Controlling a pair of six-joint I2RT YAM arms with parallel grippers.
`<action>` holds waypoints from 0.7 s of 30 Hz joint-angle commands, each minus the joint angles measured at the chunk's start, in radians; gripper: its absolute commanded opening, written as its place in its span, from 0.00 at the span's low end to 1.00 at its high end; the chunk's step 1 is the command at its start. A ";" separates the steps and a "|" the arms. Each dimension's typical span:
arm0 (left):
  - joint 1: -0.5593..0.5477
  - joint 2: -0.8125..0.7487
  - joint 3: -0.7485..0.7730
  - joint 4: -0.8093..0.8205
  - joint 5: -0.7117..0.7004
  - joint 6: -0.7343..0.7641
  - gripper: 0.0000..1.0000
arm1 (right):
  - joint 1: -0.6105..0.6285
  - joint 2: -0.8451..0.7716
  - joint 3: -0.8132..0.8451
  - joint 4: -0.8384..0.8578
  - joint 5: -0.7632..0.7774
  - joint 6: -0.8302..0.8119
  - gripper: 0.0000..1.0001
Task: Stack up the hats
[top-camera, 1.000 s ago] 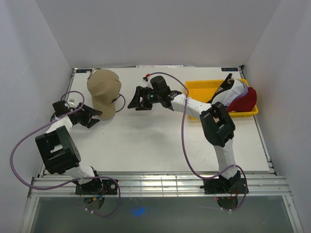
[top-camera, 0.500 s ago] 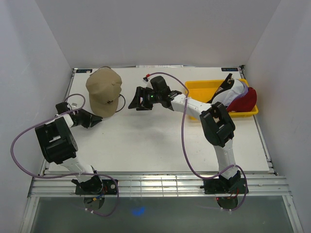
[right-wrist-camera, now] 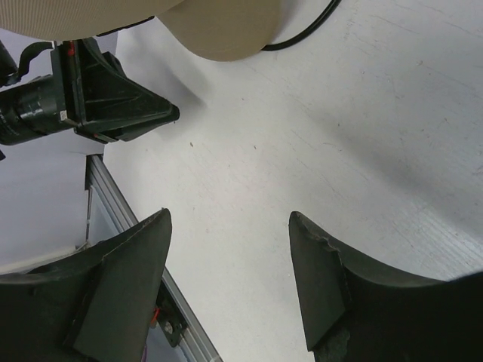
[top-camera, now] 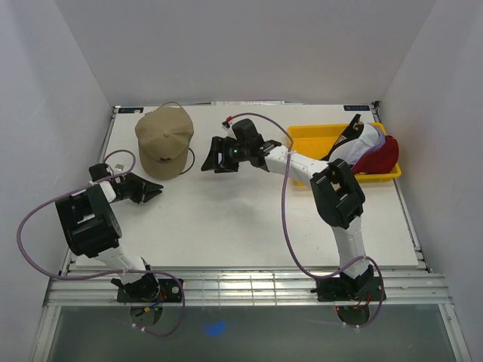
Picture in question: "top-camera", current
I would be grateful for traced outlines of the beige baseball cap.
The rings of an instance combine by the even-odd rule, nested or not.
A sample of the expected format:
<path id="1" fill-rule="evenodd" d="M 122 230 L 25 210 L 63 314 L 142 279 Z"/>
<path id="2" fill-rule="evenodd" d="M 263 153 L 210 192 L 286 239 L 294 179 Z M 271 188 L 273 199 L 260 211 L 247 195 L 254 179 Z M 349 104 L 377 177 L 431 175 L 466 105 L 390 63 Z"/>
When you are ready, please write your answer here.
<path id="1" fill-rule="evenodd" d="M 194 126 L 177 102 L 162 104 L 136 124 L 139 159 L 143 170 L 156 180 L 178 177 L 186 166 Z"/>

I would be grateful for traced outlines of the black and white cap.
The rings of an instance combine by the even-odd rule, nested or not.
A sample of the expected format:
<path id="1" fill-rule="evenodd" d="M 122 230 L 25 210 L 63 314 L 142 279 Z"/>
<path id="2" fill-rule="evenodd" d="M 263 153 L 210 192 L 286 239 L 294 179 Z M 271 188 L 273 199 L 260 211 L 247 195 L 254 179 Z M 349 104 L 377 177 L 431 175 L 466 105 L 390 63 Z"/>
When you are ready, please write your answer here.
<path id="1" fill-rule="evenodd" d="M 329 153 L 327 153 L 321 160 L 334 162 L 337 159 L 342 159 L 351 167 L 352 152 L 358 145 L 359 137 L 372 133 L 375 136 L 375 139 L 377 139 L 376 128 L 378 127 L 361 121 L 361 115 L 356 114 L 341 135 L 338 136 Z"/>

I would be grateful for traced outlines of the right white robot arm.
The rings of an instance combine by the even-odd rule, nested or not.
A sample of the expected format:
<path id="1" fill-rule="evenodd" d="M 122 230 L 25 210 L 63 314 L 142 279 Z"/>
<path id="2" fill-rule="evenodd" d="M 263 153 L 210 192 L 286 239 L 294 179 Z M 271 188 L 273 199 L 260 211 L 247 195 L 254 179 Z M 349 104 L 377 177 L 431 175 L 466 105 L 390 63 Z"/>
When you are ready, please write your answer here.
<path id="1" fill-rule="evenodd" d="M 300 263 L 297 267 L 315 280 L 313 292 L 319 301 L 344 301 L 364 297 L 383 299 L 384 284 L 379 267 L 365 252 L 361 215 L 365 195 L 349 165 L 342 159 L 315 160 L 292 151 L 276 140 L 265 140 L 249 118 L 223 126 L 230 137 L 213 137 L 201 169 L 234 173 L 242 162 L 268 173 L 277 173 L 312 190 L 321 219 L 334 233 L 340 266 L 329 275 L 315 275 Z"/>

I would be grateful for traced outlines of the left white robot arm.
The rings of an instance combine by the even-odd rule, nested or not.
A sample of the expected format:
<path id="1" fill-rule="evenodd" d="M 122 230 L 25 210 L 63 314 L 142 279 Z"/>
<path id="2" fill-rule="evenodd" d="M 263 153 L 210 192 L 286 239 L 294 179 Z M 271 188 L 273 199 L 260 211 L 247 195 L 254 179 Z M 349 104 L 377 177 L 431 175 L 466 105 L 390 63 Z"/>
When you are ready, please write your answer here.
<path id="1" fill-rule="evenodd" d="M 130 200 L 145 204 L 163 192 L 163 186 L 134 173 L 92 183 L 92 186 L 55 202 L 69 249 L 76 256 L 95 259 L 118 275 L 114 285 L 131 298 L 150 302 L 160 294 L 160 283 L 144 258 L 121 244 L 121 226 L 111 204 Z"/>

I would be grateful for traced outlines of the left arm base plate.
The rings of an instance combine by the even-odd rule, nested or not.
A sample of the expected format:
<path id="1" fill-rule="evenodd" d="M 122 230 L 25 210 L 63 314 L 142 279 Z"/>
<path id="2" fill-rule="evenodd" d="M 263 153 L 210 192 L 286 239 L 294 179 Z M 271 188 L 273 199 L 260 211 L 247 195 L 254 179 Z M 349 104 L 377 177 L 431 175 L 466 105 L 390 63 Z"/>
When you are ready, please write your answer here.
<path id="1" fill-rule="evenodd" d="M 158 279 L 158 294 L 153 299 L 129 296 L 125 291 L 118 289 L 116 302 L 121 303 L 155 303 L 155 302 L 181 302 L 180 287 L 176 281 L 167 278 Z"/>

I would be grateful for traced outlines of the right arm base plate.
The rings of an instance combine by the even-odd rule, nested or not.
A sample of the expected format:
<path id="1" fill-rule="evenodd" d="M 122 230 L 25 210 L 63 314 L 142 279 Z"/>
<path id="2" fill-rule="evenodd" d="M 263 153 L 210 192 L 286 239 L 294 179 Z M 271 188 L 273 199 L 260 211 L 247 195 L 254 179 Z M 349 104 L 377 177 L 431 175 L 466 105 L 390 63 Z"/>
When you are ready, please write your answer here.
<path id="1" fill-rule="evenodd" d="M 315 288 L 311 290 L 317 294 L 319 302 L 351 302 L 368 300 L 386 300 L 386 293 L 382 291 L 379 277 L 371 278 L 367 283 L 357 286 L 352 280 L 330 278 L 316 281 Z"/>

